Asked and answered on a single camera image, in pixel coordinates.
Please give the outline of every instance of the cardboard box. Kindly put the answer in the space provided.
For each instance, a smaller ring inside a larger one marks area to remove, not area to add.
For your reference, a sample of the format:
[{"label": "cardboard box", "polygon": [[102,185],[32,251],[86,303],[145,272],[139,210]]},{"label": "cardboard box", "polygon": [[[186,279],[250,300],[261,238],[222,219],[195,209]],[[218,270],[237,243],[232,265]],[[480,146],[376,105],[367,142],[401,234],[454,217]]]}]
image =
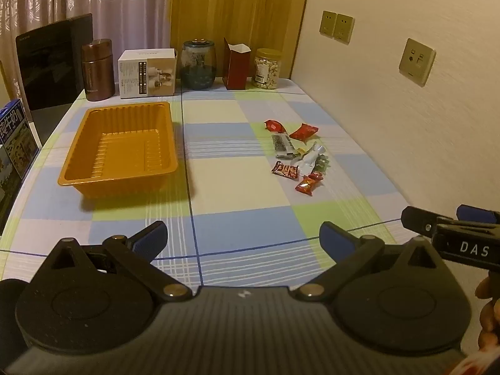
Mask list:
[{"label": "cardboard box", "polygon": [[22,180],[14,169],[7,151],[0,145],[0,234],[21,188]]},{"label": "cardboard box", "polygon": [[24,178],[38,152],[20,99],[9,102],[0,110],[0,141],[14,168]]},{"label": "cardboard box", "polygon": [[173,96],[176,92],[175,49],[134,49],[118,59],[120,97]]},{"label": "cardboard box", "polygon": [[222,81],[228,90],[244,90],[252,50],[245,44],[229,45],[224,38]]}]

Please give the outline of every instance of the jar label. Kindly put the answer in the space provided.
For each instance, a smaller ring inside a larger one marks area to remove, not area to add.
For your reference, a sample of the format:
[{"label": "jar label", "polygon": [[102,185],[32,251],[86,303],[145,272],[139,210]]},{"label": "jar label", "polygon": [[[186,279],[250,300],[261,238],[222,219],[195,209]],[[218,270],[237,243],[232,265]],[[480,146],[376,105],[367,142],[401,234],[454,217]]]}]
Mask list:
[{"label": "jar label", "polygon": [[266,83],[269,74],[269,65],[265,63],[259,63],[256,68],[255,80],[259,83]]}]

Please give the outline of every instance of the yellow jar lid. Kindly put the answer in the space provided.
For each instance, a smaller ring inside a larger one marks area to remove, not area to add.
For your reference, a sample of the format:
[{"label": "yellow jar lid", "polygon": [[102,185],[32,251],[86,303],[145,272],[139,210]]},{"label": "yellow jar lid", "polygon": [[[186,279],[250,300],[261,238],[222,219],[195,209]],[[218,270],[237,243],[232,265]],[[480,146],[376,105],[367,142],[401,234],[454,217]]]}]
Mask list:
[{"label": "yellow jar lid", "polygon": [[257,49],[257,56],[265,59],[280,60],[281,51],[276,49],[259,48]]}]

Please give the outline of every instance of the metal screw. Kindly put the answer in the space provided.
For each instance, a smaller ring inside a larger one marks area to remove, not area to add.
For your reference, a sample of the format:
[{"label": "metal screw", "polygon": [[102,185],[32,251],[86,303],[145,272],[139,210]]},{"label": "metal screw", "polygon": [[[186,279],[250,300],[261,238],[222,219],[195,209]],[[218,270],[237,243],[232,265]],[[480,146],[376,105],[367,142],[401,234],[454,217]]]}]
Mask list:
[{"label": "metal screw", "polygon": [[302,285],[299,290],[303,295],[311,298],[323,294],[324,287],[318,285],[317,283],[306,283],[305,285]]},{"label": "metal screw", "polygon": [[171,296],[172,298],[179,298],[181,296],[184,296],[187,292],[188,288],[180,283],[173,283],[163,288],[163,293],[165,293],[167,296]]}]

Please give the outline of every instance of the patterned curtain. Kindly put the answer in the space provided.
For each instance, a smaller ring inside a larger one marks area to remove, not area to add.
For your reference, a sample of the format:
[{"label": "patterned curtain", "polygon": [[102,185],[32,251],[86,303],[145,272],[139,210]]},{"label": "patterned curtain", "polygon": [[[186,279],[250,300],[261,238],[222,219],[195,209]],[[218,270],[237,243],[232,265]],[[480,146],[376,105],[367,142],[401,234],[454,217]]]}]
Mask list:
[{"label": "patterned curtain", "polygon": [[91,12],[94,38],[112,40],[116,62],[126,49],[169,47],[169,8],[170,0],[0,0],[0,60],[12,91],[26,103],[16,54],[17,35]]}]

